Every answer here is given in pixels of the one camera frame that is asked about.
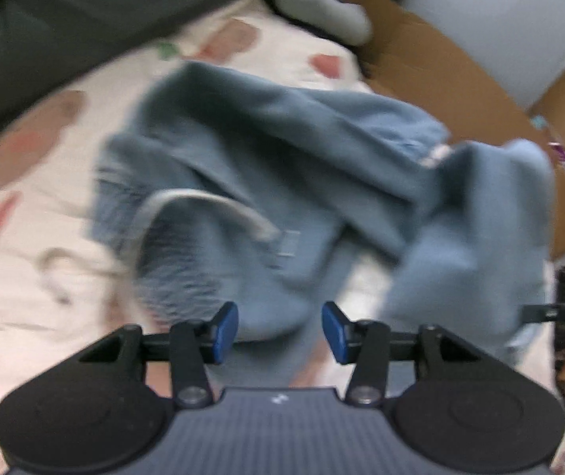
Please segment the blue denim pants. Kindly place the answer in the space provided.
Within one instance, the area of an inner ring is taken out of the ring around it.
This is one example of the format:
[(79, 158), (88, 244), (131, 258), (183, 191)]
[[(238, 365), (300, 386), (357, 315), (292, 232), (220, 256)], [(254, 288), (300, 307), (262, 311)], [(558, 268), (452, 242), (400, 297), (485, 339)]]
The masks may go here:
[(393, 269), (377, 316), (433, 323), (513, 363), (545, 300), (554, 177), (526, 139), (447, 139), (424, 110), (189, 62), (101, 149), (91, 234), (162, 325), (240, 312), (220, 385), (284, 386), (364, 250)]

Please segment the brown cardboard sheet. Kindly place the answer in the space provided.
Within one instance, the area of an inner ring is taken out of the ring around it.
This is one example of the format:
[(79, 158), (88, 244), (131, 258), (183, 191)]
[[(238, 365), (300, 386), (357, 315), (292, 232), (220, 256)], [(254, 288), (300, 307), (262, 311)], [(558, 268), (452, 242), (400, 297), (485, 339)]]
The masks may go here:
[(362, 6), (373, 25), (358, 52), (371, 89), (426, 110), (450, 130), (452, 142), (529, 139), (555, 153), (510, 95), (427, 21), (394, 0), (344, 1)]

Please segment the cream bear print bedsheet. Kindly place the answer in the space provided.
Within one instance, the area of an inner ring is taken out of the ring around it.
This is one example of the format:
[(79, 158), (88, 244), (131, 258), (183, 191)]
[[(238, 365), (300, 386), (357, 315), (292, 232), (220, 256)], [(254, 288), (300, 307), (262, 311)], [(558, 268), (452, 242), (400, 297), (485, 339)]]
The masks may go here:
[[(143, 310), (89, 232), (103, 139), (183, 54), (247, 30), (228, 65), (289, 86), (364, 91), (353, 56), (262, 0), (237, 0), (132, 51), (35, 106), (0, 140), (0, 399), (17, 384)], [(0, 474), (6, 469), (0, 454)]]

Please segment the grey neck pillow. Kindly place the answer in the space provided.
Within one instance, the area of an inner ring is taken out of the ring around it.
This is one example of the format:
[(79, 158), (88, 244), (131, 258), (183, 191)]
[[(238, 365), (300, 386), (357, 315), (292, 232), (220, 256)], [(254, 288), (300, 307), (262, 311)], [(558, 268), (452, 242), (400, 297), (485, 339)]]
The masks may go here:
[(274, 0), (289, 18), (325, 32), (341, 43), (361, 46), (371, 39), (373, 27), (362, 6), (339, 0)]

